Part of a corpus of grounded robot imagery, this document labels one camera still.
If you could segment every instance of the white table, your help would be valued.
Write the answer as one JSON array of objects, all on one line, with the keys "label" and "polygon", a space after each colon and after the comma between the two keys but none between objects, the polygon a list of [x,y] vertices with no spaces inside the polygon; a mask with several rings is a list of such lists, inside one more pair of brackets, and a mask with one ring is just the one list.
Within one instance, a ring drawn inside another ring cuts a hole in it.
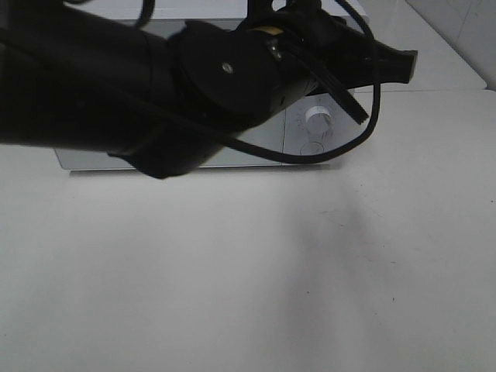
[{"label": "white table", "polygon": [[[485,89],[486,82],[405,0],[360,0],[378,40],[400,50],[418,50],[410,84],[383,91]],[[360,91],[370,91],[369,87]]]},{"label": "white table", "polygon": [[331,169],[0,146],[0,370],[493,371],[495,143],[494,92],[438,91],[384,94]]}]

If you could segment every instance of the microwave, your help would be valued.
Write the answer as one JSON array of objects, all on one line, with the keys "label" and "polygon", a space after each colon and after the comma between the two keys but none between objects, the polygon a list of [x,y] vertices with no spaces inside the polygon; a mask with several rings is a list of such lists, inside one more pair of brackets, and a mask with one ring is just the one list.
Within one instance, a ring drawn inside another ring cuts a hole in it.
[{"label": "microwave", "polygon": [[[349,3],[368,22],[357,0]],[[284,6],[285,0],[275,0],[273,7]],[[331,15],[343,17],[348,25],[358,25],[333,0],[322,0],[322,7]],[[78,6],[86,12],[132,25],[141,10],[141,0],[94,0]],[[235,29],[246,17],[246,0],[156,0],[153,18],[144,29],[165,38],[184,28],[186,19],[200,19],[224,29]],[[328,95],[305,97],[261,126],[245,132],[240,139],[258,146],[295,155],[315,155],[333,150],[357,138],[363,132]],[[133,167],[106,153],[55,149],[63,169],[69,171],[125,170]],[[203,167],[277,166],[265,160],[235,150],[224,149]]]}]

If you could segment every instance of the microwave knob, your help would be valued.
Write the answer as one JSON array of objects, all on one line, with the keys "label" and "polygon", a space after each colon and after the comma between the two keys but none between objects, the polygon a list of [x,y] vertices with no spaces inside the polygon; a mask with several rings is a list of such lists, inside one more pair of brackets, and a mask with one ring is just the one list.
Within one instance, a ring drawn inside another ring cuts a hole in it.
[{"label": "microwave knob", "polygon": [[305,128],[311,134],[326,134],[332,130],[331,113],[324,106],[311,107],[305,113]]}]

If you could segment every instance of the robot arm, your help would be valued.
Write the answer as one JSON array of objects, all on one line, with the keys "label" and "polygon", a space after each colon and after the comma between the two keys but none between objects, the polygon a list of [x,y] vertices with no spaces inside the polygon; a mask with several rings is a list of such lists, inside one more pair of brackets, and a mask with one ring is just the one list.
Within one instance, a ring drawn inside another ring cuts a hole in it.
[{"label": "robot arm", "polygon": [[[374,131],[380,83],[408,83],[416,52],[378,43],[336,1],[364,33],[320,0],[287,0],[278,11],[272,0],[249,0],[233,31],[190,21],[168,40],[139,28],[151,0],[137,27],[63,0],[0,0],[0,143],[106,152],[157,178],[186,174],[224,146],[293,164],[337,157]],[[300,157],[236,139],[323,92],[362,124],[368,114],[348,89],[372,84],[367,129],[336,150]]]}]

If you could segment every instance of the white wall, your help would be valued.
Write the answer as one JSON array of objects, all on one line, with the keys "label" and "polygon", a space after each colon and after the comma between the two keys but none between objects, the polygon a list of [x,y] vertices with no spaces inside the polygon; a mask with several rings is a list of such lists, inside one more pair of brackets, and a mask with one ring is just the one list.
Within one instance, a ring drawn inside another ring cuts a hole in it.
[{"label": "white wall", "polygon": [[496,89],[496,0],[407,0]]}]

